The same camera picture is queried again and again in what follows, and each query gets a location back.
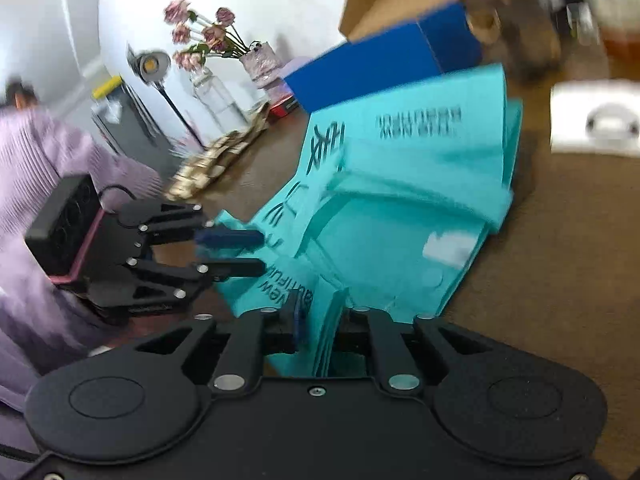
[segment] dark hair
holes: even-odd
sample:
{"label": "dark hair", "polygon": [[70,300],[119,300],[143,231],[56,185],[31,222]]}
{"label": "dark hair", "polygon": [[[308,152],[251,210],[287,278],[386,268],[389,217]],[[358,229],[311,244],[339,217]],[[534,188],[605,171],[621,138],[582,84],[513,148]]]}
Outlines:
{"label": "dark hair", "polygon": [[29,100],[38,99],[35,92],[33,91],[33,86],[23,85],[22,79],[20,79],[19,77],[11,78],[5,87],[6,106],[15,106],[15,97],[18,94],[25,96]]}

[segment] black cable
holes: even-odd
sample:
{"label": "black cable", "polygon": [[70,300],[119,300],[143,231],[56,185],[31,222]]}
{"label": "black cable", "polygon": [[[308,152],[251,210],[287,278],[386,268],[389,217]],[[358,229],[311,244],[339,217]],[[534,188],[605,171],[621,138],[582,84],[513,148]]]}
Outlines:
{"label": "black cable", "polygon": [[0,444],[0,456],[4,456],[9,460],[17,460],[18,462],[35,462],[40,458],[39,454],[18,449],[17,447],[6,446]]}
{"label": "black cable", "polygon": [[110,190],[110,189],[119,189],[119,190],[121,190],[121,191],[124,191],[126,194],[128,194],[128,195],[129,195],[129,197],[130,197],[132,200],[137,200],[137,199],[138,199],[138,197],[137,197],[137,196],[135,196],[135,195],[134,195],[134,194],[133,194],[129,189],[127,189],[126,187],[121,186],[120,184],[109,184],[108,186],[103,187],[103,188],[102,188],[102,191],[101,191],[100,193],[98,193],[98,200],[100,200],[100,199],[102,198],[102,196],[104,195],[104,192],[105,192],[105,191],[108,191],[108,190]]}

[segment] ear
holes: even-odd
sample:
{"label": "ear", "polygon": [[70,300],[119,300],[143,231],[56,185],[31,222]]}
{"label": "ear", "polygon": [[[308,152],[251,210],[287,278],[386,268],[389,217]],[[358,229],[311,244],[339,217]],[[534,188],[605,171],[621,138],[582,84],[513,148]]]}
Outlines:
{"label": "ear", "polygon": [[24,94],[18,92],[15,95],[15,107],[18,108],[18,110],[26,110],[29,108],[29,100],[24,96]]}

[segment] lavender ribbed sweater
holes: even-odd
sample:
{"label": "lavender ribbed sweater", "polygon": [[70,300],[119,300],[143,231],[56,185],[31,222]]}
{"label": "lavender ribbed sweater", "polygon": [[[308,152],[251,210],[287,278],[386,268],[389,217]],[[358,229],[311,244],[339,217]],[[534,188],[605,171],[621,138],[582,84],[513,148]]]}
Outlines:
{"label": "lavender ribbed sweater", "polygon": [[[137,197],[161,190],[158,174],[115,156],[89,133],[44,110],[0,112],[0,444],[37,452],[20,413],[42,374],[86,355],[113,335],[72,295],[55,289],[24,234],[60,176],[89,173],[96,189],[122,184]],[[128,200],[118,190],[103,205]],[[0,457],[0,480],[27,465]]]}

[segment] person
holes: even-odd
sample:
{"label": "person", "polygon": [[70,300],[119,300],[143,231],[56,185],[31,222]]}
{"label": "person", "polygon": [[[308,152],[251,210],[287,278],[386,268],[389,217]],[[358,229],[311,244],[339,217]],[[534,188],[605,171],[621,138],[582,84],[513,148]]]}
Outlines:
{"label": "person", "polygon": [[[16,478],[30,466],[9,456],[38,452],[22,418],[29,389],[119,330],[52,285],[28,250],[25,232],[69,174],[90,174],[98,191],[110,184],[125,186],[137,198],[161,191],[154,170],[113,155],[89,133],[52,117],[20,80],[6,86],[6,97],[0,110],[0,480]],[[113,189],[102,202],[113,210],[126,200]]]}

